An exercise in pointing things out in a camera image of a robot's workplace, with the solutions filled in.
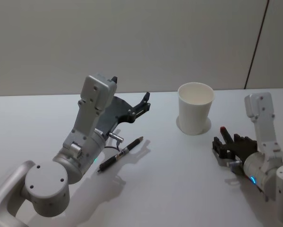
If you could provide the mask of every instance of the white table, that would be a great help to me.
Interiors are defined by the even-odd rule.
[[[274,227],[275,203],[220,167],[212,154],[220,126],[255,139],[244,97],[267,90],[216,91],[211,129],[188,136],[176,126],[175,92],[152,93],[151,110],[134,124],[121,124],[124,144],[144,141],[107,172],[95,173],[106,149],[83,179],[70,186],[68,208],[54,218],[36,214],[26,201],[17,217],[30,227]],[[283,89],[271,89],[277,139],[283,149]],[[144,94],[118,94],[132,105]],[[0,178],[25,160],[51,160],[77,115],[78,95],[0,97]]]

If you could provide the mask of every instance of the white paper cup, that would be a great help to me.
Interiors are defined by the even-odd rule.
[[[187,83],[178,89],[179,126],[188,135],[200,134],[214,100],[214,90],[202,83]]]

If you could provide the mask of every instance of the pen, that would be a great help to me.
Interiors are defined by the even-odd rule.
[[[129,151],[132,150],[134,147],[136,147],[142,140],[143,140],[143,136],[131,142],[124,149],[122,149],[121,152],[118,153],[117,155],[112,156],[105,162],[101,163],[99,165],[99,169],[97,170],[97,172],[100,173],[105,171],[107,168],[109,168],[111,165],[117,162],[122,156],[125,156],[127,153],[129,153]]]

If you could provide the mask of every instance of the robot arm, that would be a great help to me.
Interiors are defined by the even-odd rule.
[[[39,165],[27,161],[0,186],[0,227],[26,227],[15,218],[25,199],[44,217],[62,213],[69,204],[69,184],[83,177],[108,137],[123,141],[113,134],[117,125],[133,123],[150,109],[149,93],[132,107],[114,96],[116,83],[116,77],[106,80],[100,74],[86,78],[74,127],[53,161]]]
[[[276,202],[277,218],[283,224],[283,152],[274,131],[274,107],[270,93],[245,97],[247,116],[255,125],[257,141],[220,129],[226,144],[217,137],[213,152],[220,164],[235,174],[243,174],[268,198]]]

